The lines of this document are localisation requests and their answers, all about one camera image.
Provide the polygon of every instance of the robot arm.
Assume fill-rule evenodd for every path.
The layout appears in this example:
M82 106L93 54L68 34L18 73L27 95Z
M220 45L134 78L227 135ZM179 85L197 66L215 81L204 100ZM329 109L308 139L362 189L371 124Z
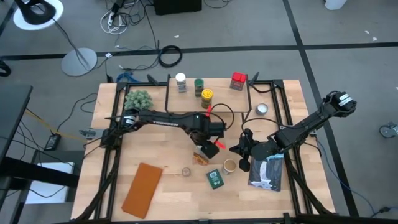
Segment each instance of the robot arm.
M239 162L239 167L247 172L250 169L249 156L261 161L271 155L283 154L289 149L303 144L310 132L320 129L329 118L347 117L355 109L356 101L347 93L333 91L323 99L318 111L292 127L276 131L267 137L268 141L253 140L250 129L245 129L239 139L239 144L229 150L243 157Z
M138 131L143 125L156 124L163 126L171 126L181 128L192 141L197 145L206 156L211 159L218 152L219 149L210 138L217 136L224 137L224 130L226 129L223 122L211 122L210 117L202 113L185 113L173 114L164 113L151 110L127 110L122 115L120 125L117 130L108 130L104 132L105 135L112 135L114 137L121 134ZM110 145L116 138L103 138L101 145Z

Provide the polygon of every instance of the gray floor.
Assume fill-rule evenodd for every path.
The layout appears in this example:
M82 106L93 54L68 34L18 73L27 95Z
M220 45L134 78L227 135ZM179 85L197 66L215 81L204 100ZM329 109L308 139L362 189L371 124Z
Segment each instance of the gray floor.
M7 12L10 1L0 3L0 21ZM115 51L115 36L103 33L100 17L106 12L104 1L62 1L65 12L60 23L77 46L90 47L97 52ZM328 11L323 1L290 0L290 5L303 43L351 44L397 42L398 2L395 0L349 0L339 11ZM148 13L161 46L175 44L181 48L228 47L254 45L295 45L289 20L280 0L234 0L223 9L203 10L196 13L156 16L148 7ZM119 45L136 49L142 45L153 46L146 21L129 27L122 34ZM64 54L71 47L55 27L27 32L18 29L12 20L0 36L0 55ZM335 138L349 183L358 193L370 200L375 210L382 206L398 206L396 144L398 138L384 139L378 133L380 125L397 121L398 107L398 47L376 49L308 50L310 65L321 96L332 90L347 91L358 101L358 109L348 118L331 119ZM166 55L172 61L176 55ZM107 72L113 77L121 73L118 65L135 67L150 65L155 55L114 57L107 62ZM106 81L105 66L89 74L72 78L60 69L61 59L8 61L13 74L0 78L0 83L28 83L34 87L29 108L48 123L57 126L65 119L73 103ZM230 77L234 71L254 75L261 79L299 79L306 97L308 109L316 108L310 84L298 50L240 51L184 54L182 62L174 68L160 66L134 76L145 80L150 73L159 80L178 72L189 77ZM75 110L62 131L77 134L90 125L91 115ZM32 130L39 144L44 145L49 132L30 117L23 119ZM320 140L327 147L325 134ZM22 148L12 145L9 155L20 157ZM63 139L62 151L81 151L80 142ZM334 170L330 153L329 161ZM339 182L330 172L324 160L326 176L338 213L348 211ZM17 194L9 197L0 212L3 220L10 217ZM372 214L367 203L354 196L359 213ZM72 203L53 205L27 205L20 223L64 222L72 209ZM379 215L398 218L398 210Z

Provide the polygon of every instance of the brown cutting board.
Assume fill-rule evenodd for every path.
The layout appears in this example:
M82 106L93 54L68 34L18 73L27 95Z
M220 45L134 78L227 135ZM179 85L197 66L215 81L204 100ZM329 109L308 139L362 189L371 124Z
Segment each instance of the brown cutting board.
M145 218L150 201L159 183L162 169L140 163L132 181L129 193L122 205L122 210L138 218Z

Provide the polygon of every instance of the small green box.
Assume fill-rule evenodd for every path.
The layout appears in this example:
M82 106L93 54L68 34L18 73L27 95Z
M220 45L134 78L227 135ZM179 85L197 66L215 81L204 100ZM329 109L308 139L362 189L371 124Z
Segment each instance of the small green box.
M217 169L208 172L206 176L213 190L224 185L223 179Z

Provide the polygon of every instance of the book cover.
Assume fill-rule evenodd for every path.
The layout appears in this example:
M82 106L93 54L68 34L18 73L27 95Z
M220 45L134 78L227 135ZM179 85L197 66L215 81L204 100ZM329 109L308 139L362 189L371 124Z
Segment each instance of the book cover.
M257 161L252 157L248 184L280 192L283 161L283 154L269 156L263 161Z

